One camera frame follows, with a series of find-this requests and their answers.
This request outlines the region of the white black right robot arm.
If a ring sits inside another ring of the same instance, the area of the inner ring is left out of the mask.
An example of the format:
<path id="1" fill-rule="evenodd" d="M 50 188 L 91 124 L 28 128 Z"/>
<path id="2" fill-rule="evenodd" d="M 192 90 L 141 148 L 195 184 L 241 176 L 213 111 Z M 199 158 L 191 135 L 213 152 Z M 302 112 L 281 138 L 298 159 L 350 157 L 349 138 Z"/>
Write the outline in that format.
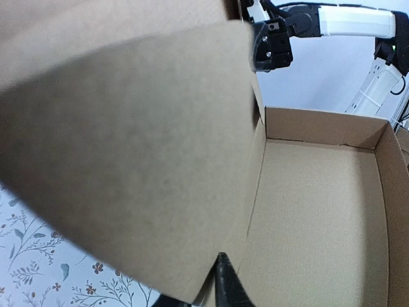
<path id="1" fill-rule="evenodd" d="M 385 114 L 408 89 L 408 16 L 357 4 L 243 1 L 263 103 Z"/>

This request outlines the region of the brown cardboard box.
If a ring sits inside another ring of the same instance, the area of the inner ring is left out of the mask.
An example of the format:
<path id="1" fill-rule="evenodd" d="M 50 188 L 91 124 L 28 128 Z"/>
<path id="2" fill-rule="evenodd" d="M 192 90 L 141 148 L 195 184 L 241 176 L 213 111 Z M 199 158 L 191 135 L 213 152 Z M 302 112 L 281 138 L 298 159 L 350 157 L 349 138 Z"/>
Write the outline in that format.
<path id="1" fill-rule="evenodd" d="M 88 253 L 215 305 L 407 306 L 388 120 L 265 107 L 243 1 L 2 1 L 1 182 Z"/>

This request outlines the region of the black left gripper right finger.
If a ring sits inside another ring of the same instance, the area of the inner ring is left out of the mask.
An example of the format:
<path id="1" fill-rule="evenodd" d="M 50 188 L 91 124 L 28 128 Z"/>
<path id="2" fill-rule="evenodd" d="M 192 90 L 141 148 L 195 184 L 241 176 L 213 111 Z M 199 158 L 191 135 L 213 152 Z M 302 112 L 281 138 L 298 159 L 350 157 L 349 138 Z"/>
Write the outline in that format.
<path id="1" fill-rule="evenodd" d="M 220 252 L 215 262 L 215 305 L 218 307 L 255 307 L 225 252 Z"/>

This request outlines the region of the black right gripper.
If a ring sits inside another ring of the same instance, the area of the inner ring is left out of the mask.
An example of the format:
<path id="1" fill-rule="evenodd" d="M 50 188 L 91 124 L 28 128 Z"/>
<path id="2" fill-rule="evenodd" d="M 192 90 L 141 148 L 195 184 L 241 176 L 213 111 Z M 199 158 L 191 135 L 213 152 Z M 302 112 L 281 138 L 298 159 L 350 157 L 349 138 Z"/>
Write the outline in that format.
<path id="1" fill-rule="evenodd" d="M 253 44 L 251 64 L 255 72 L 270 72 L 291 65 L 293 55 L 284 19 L 251 24 Z"/>

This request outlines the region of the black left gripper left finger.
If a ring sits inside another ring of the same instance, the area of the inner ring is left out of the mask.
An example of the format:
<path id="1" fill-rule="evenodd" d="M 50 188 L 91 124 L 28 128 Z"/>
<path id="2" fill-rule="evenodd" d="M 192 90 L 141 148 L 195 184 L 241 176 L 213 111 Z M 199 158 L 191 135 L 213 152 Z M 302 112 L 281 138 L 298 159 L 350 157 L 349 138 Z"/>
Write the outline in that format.
<path id="1" fill-rule="evenodd" d="M 187 303 L 161 294 L 153 303 L 153 307 L 187 307 Z"/>

